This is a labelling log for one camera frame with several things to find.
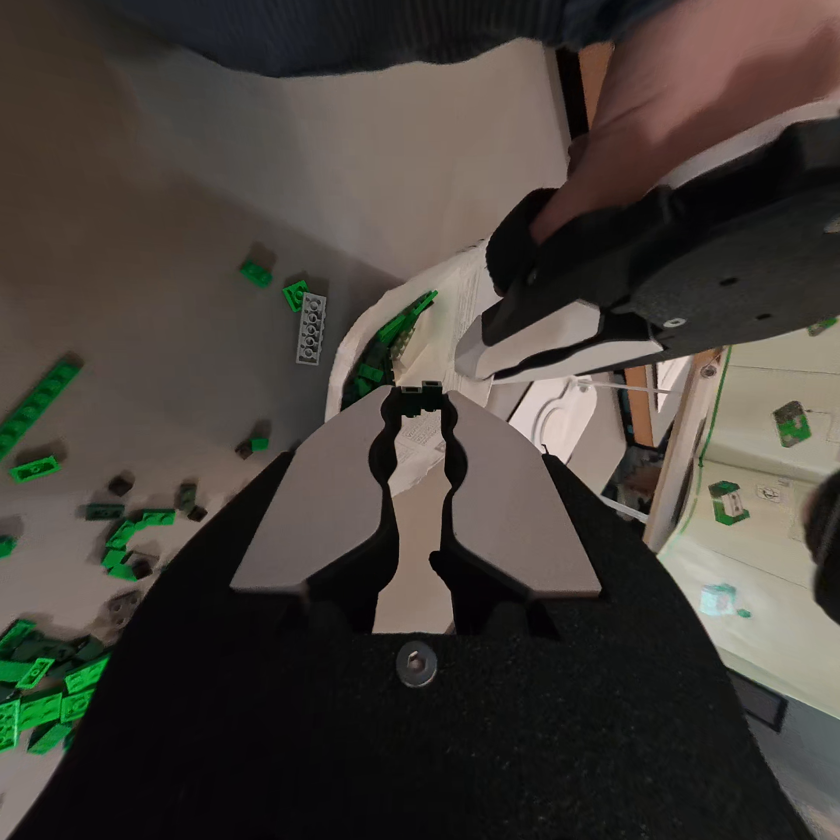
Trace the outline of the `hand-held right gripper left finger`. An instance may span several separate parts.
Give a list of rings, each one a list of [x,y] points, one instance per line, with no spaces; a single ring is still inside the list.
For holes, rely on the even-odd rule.
[[[400,553],[389,487],[400,429],[401,391],[381,387],[306,439],[248,545],[232,590],[329,602],[355,632],[370,632]]]

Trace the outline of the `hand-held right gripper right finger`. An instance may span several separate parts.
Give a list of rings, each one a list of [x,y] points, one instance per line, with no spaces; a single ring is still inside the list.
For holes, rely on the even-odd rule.
[[[440,407],[445,442],[439,548],[456,632],[483,632],[498,607],[529,623],[542,602],[602,593],[543,457],[518,431],[458,392]]]

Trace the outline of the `white paper bag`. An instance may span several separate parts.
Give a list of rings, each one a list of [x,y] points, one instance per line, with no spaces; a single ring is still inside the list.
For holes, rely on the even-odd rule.
[[[492,380],[472,381],[455,371],[455,350],[471,323],[498,301],[486,261],[484,241],[467,248],[426,271],[386,291],[367,308],[341,340],[329,376],[324,419],[340,412],[341,395],[362,351],[401,310],[423,293],[436,291],[431,307],[420,316],[412,338],[396,364],[397,385],[441,382],[444,392],[459,392],[485,407]],[[389,479],[393,496],[414,487],[445,456],[438,415],[423,412],[405,418],[395,439],[397,468]]]

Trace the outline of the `small dark green brick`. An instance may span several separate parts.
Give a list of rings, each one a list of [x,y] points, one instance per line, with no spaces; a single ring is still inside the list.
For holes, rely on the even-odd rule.
[[[441,381],[423,381],[420,385],[399,388],[401,416],[415,418],[422,413],[438,412],[443,405],[444,389]]]

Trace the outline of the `heap of mixed green bricks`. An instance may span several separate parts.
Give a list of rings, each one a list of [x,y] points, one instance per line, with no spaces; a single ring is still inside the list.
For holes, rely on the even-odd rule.
[[[437,290],[429,290],[379,328],[364,346],[343,385],[340,411],[373,390],[395,384],[395,363],[402,357],[421,315],[434,305]]]

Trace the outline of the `pile of green bricks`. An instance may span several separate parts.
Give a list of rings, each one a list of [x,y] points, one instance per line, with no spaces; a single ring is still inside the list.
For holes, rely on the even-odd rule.
[[[2,625],[2,753],[21,741],[33,755],[69,749],[116,643],[152,579],[166,568],[157,555],[142,551],[140,535],[170,527],[178,518],[201,523],[206,516],[195,479],[178,486],[171,507],[126,511],[116,502],[86,506],[86,521],[109,525],[100,567],[120,589],[98,609],[89,633],[50,635],[26,616]]]

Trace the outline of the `grey desk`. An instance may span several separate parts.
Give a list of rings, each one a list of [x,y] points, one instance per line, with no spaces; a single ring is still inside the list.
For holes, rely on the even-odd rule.
[[[280,450],[318,426],[329,371],[292,360],[297,319],[238,276],[249,252],[306,270],[334,306],[332,354],[389,286],[489,234],[563,168],[543,50],[448,67],[281,81],[225,70],[84,2],[2,2],[2,412],[60,356],[82,371],[2,469],[2,623],[92,625],[120,584],[80,520],[134,473],[131,507],[197,478],[212,509],[141,540],[166,568],[70,751],[2,758],[10,838],[303,838],[340,814],[330,762],[299,747],[309,660],[284,601],[228,587],[276,490]],[[235,447],[267,436],[247,459]]]

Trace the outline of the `person's left hand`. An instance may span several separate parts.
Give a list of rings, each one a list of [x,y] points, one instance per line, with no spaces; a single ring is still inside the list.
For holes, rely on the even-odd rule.
[[[568,180],[533,220],[635,203],[709,148],[838,94],[837,1],[679,2],[618,44]]]

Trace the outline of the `white monitor stand base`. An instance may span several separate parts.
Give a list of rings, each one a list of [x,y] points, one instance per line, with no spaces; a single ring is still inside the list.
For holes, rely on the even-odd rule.
[[[530,384],[508,423],[542,454],[567,463],[597,404],[595,386],[573,376]]]

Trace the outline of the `grey plate with holes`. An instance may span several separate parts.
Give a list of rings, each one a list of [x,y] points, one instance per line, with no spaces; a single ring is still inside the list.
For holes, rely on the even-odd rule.
[[[296,349],[297,364],[319,365],[327,303],[326,297],[309,291],[302,296]]]

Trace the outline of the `building instruction booklet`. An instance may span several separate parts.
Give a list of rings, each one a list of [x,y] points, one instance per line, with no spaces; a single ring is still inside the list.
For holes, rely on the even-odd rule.
[[[838,718],[838,625],[802,513],[838,471],[838,323],[726,352],[689,495],[658,557],[724,664]]]

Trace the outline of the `green studded plate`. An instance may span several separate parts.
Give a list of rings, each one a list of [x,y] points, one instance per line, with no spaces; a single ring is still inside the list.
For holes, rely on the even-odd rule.
[[[49,455],[16,465],[9,470],[15,484],[24,484],[32,480],[52,476],[61,470],[58,459]]]

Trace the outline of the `long green plate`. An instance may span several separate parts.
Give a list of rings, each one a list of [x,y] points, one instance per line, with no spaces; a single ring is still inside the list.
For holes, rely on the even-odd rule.
[[[1,459],[23,440],[82,370],[83,363],[62,359],[34,385],[1,423]]]

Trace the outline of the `dark round object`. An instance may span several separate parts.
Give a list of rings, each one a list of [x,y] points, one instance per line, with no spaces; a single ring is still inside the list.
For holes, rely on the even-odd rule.
[[[812,593],[839,625],[839,471],[814,489],[802,511],[805,546],[814,564]]]

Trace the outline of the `person's grey ribbed sweater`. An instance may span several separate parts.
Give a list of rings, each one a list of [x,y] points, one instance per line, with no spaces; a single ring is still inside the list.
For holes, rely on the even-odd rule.
[[[632,5],[601,1],[117,1],[116,14],[218,65],[262,77],[451,65],[516,39],[587,46]]]

